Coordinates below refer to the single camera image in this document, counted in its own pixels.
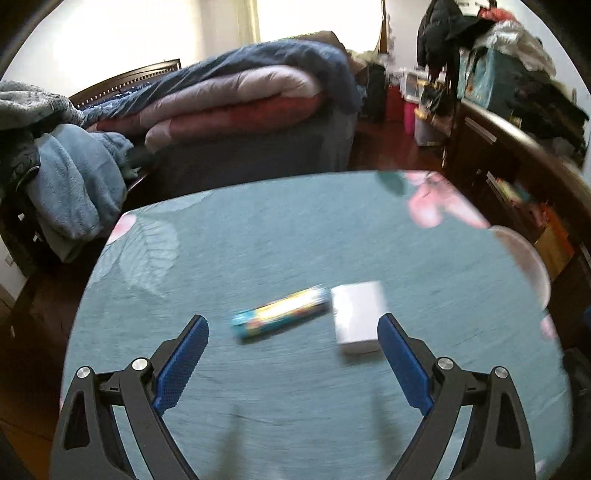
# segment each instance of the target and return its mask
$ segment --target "white plate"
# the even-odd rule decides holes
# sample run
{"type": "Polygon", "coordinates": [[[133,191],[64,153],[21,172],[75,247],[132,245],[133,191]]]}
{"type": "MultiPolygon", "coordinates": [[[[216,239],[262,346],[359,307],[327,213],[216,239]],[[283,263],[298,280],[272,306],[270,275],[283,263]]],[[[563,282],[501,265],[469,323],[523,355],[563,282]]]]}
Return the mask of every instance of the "white plate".
{"type": "Polygon", "coordinates": [[[530,281],[542,308],[548,306],[552,284],[538,251],[523,236],[510,228],[494,225],[490,230],[511,254],[517,266],[530,281]]]}

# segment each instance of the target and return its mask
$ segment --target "colorful packaging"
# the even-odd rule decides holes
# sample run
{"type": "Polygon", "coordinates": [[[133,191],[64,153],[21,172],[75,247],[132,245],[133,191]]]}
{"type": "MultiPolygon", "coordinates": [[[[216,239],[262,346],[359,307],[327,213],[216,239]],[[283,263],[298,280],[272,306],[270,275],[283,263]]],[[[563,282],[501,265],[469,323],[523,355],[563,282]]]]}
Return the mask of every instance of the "colorful packaging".
{"type": "Polygon", "coordinates": [[[268,305],[234,315],[231,326],[240,338],[275,330],[295,320],[318,313],[329,304],[329,291],[322,286],[301,290],[268,305]]]}

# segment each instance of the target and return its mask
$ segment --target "table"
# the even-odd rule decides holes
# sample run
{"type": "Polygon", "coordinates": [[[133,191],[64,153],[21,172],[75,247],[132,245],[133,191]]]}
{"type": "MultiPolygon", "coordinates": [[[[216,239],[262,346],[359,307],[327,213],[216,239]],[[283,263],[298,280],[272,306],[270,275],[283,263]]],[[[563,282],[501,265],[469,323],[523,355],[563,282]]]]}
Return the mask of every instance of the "table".
{"type": "MultiPolygon", "coordinates": [[[[545,316],[486,222],[438,174],[340,173],[228,187],[127,213],[73,327],[63,394],[81,365],[124,368],[194,313],[210,340],[164,415],[203,479],[384,480],[421,420],[380,352],[344,357],[326,314],[240,344],[232,315],[315,284],[379,280],[410,336],[464,369],[505,365],[548,478],[570,443],[570,394],[545,316]]],[[[121,409],[130,461],[150,475],[121,409]]],[[[436,478],[446,479],[462,409],[436,478]]]]}

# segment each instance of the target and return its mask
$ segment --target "drawer handle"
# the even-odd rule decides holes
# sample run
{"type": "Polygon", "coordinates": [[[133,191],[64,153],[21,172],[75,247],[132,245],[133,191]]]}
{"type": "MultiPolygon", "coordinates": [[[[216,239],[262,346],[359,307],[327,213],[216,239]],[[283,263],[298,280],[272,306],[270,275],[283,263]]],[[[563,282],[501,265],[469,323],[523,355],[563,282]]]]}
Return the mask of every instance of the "drawer handle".
{"type": "Polygon", "coordinates": [[[466,117],[464,119],[466,125],[474,130],[477,134],[479,134],[482,138],[484,138],[490,145],[496,142],[496,137],[491,134],[486,128],[481,125],[478,125],[472,118],[466,117]]]}

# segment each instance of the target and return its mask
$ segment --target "light blue fleece blanket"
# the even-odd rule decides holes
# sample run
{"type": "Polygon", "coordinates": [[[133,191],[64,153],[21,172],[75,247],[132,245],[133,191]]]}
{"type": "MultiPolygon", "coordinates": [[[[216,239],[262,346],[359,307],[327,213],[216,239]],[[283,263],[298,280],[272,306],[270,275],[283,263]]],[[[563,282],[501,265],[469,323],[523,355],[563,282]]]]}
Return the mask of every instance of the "light blue fleece blanket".
{"type": "Polygon", "coordinates": [[[132,174],[126,154],[133,147],[117,133],[88,133],[59,125],[35,140],[41,170],[27,194],[51,249],[63,262],[82,246],[111,231],[121,214],[132,174]]]}

